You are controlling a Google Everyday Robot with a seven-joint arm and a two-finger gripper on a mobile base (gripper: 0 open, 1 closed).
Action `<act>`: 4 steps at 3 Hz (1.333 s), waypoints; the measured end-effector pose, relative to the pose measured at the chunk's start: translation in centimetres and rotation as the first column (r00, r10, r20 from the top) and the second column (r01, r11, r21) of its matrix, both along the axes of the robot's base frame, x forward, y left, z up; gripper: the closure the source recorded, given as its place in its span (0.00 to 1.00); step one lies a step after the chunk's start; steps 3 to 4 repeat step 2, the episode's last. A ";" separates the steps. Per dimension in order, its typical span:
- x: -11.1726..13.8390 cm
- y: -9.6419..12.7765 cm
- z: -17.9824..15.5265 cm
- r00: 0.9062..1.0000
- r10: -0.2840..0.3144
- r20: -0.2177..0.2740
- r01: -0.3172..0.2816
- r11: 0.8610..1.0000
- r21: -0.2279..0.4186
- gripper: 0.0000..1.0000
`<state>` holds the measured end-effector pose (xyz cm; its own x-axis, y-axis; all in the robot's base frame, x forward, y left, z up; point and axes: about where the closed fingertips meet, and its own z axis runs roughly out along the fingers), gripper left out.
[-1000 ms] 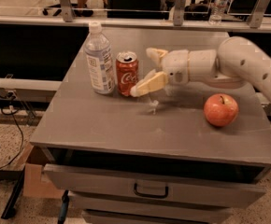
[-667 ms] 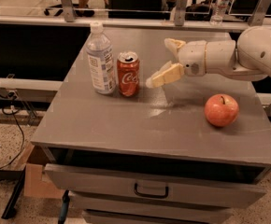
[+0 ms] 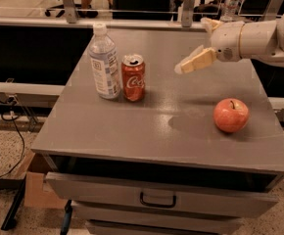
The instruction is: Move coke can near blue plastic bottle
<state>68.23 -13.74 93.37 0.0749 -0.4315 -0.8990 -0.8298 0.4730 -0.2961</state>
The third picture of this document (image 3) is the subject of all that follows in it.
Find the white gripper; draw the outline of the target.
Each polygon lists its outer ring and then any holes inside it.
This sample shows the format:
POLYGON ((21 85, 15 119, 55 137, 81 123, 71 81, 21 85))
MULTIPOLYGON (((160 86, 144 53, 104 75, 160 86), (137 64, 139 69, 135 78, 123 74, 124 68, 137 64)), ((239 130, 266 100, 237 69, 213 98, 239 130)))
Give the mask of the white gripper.
POLYGON ((189 73, 210 66, 217 58, 223 62, 238 62, 257 56, 267 57, 277 47, 277 22, 244 23, 201 18, 201 25, 211 33, 212 48, 197 47, 175 67, 177 74, 189 73))

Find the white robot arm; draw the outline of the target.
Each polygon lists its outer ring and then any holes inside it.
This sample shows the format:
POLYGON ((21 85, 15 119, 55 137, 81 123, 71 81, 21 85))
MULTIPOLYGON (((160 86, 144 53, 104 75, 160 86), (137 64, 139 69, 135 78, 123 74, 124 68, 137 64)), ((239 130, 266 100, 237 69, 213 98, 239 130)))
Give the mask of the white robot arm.
POLYGON ((238 62, 254 59, 267 65, 284 68, 284 14, 280 19, 245 23, 201 19, 210 37, 211 46, 197 47, 174 68, 184 74, 210 66, 214 61, 238 62))

